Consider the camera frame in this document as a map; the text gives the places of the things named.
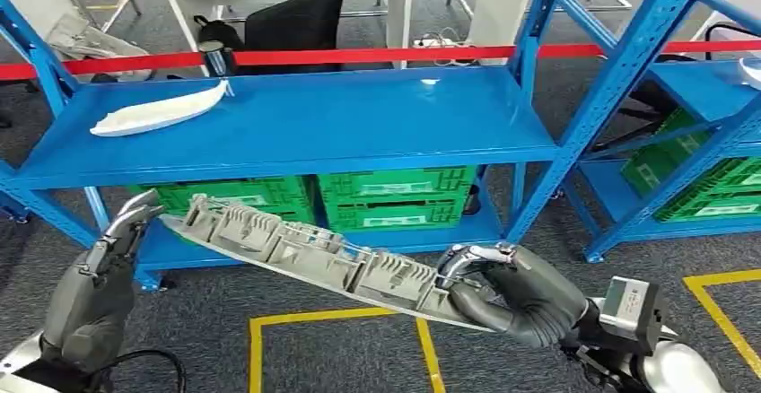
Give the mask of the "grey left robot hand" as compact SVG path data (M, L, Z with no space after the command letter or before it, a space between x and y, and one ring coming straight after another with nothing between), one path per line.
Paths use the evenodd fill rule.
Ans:
M136 253L149 222L163 211L152 188L129 199L53 292L40 334L47 362L95 372L117 356L135 304Z

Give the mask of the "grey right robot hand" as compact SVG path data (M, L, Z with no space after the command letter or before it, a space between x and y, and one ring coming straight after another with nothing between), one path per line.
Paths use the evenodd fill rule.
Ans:
M590 302L554 266L521 245L455 244L440 258L436 286L465 318L533 347L555 345L582 319ZM492 303L462 281L479 273L505 302Z

